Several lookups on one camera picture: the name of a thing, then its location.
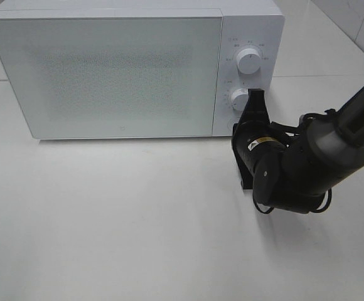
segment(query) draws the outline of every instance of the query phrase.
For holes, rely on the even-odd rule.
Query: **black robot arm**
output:
[[[364,166],[364,87],[337,112],[306,114],[298,127],[270,123],[264,91],[249,89],[232,149],[242,188],[253,189],[259,211],[257,204],[270,207],[263,213],[322,212],[331,188]]]

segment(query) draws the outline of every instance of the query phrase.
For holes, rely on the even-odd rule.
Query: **white table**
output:
[[[294,125],[364,84],[364,54],[278,2],[267,105]],[[323,214],[263,216],[229,139],[39,142],[0,66],[0,300],[364,300],[364,168]]]

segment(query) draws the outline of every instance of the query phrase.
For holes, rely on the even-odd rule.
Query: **white knob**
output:
[[[243,74],[255,73],[262,63],[262,57],[255,48],[245,48],[237,55],[237,66]]]
[[[230,97],[230,103],[234,110],[243,111],[247,100],[249,98],[249,94],[247,89],[238,89],[235,90]]]

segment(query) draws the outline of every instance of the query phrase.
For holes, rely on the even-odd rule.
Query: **black cable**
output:
[[[271,213],[271,211],[273,211],[273,210],[274,210],[274,207],[270,207],[270,208],[269,208],[269,209],[267,209],[266,211],[261,210],[261,209],[260,209],[260,207],[259,207],[259,205],[258,205],[258,204],[257,204],[257,202],[255,201],[255,199],[253,199],[253,203],[255,204],[255,207],[256,207],[257,211],[258,211],[258,212],[260,212],[260,213],[263,213],[263,214],[270,214],[270,213]]]
[[[322,213],[322,212],[325,212],[329,207],[330,207],[330,204],[331,204],[331,199],[333,198],[333,193],[331,192],[331,188],[328,190],[328,197],[327,197],[327,202],[326,204],[324,205],[324,207],[320,208],[320,209],[316,209],[314,211],[311,211],[313,213]]]
[[[291,127],[289,125],[279,124],[274,121],[271,122],[270,128],[272,128],[273,130],[278,130],[280,132],[290,133],[290,134],[300,134],[301,133],[301,131],[297,127]]]
[[[304,124],[309,119],[318,119],[318,120],[329,121],[329,120],[333,119],[337,114],[336,110],[333,108],[325,110],[324,112],[326,113],[326,115],[318,114],[318,113],[307,113],[307,114],[303,115],[301,117],[301,120],[302,120],[301,124]]]

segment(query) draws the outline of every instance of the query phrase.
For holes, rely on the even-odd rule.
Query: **white microwave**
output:
[[[228,136],[283,25],[272,0],[5,0],[0,59],[34,138]]]

